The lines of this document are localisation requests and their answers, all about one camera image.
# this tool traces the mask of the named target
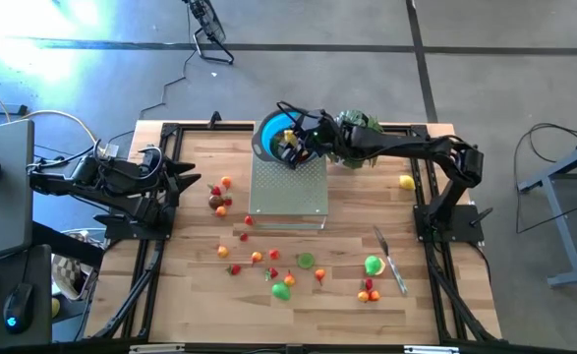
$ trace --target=green lime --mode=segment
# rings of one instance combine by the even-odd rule
[[[299,266],[299,268],[310,269],[314,265],[315,256],[313,256],[311,253],[301,254],[297,258],[297,266]]]

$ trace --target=metal platform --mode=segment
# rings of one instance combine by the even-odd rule
[[[296,170],[262,161],[252,153],[249,214],[256,228],[322,229],[327,218],[325,158],[301,164]]]

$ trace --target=computer mouse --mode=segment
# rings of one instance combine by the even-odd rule
[[[32,285],[20,283],[4,301],[4,327],[17,334],[29,328],[32,322]]]

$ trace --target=desk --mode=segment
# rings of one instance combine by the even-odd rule
[[[131,151],[158,145],[163,121],[140,121]],[[454,134],[450,124],[429,124],[432,136]],[[328,165],[329,217],[324,230],[256,230],[243,220],[249,205],[251,178],[250,132],[186,132],[181,160],[193,162],[199,182],[186,190],[177,209],[172,238],[166,244],[156,294],[150,341],[231,343],[411,344],[437,343],[433,301],[423,246],[415,240],[412,205],[415,194],[398,186],[410,174],[408,159],[381,156],[375,168],[351,171]],[[132,152],[130,158],[140,161]],[[233,179],[233,205],[224,218],[207,206],[208,183],[222,176]],[[446,177],[437,169],[439,188]],[[426,186],[425,195],[430,191]],[[374,278],[378,302],[357,300],[363,262],[381,256],[374,235],[376,224],[391,248],[409,295],[402,297],[390,270]],[[239,235],[246,231],[248,242]],[[216,255],[218,244],[230,250],[227,259]],[[94,294],[86,334],[101,329],[126,297],[138,242],[123,241],[107,252]],[[277,261],[250,266],[253,251],[276,248]],[[295,256],[311,252],[327,276],[322,286],[314,270],[296,267]],[[459,292],[486,329],[500,337],[490,284],[483,260],[466,244],[452,244]],[[225,269],[243,266],[237,276]],[[274,266],[297,279],[288,302],[270,295],[272,282],[264,269]],[[443,301],[450,332],[451,306]],[[144,299],[136,311],[135,331],[141,323]]]
[[[24,282],[32,284],[32,324],[20,334],[9,334],[4,327],[4,299],[22,281],[26,252],[0,261],[0,348],[47,344],[52,341],[52,306],[50,302],[51,254],[49,246],[33,246]]]

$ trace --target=perforated metal plate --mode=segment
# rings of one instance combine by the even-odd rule
[[[256,215],[327,215],[327,170],[317,158],[291,170],[262,161],[252,153],[249,213]]]

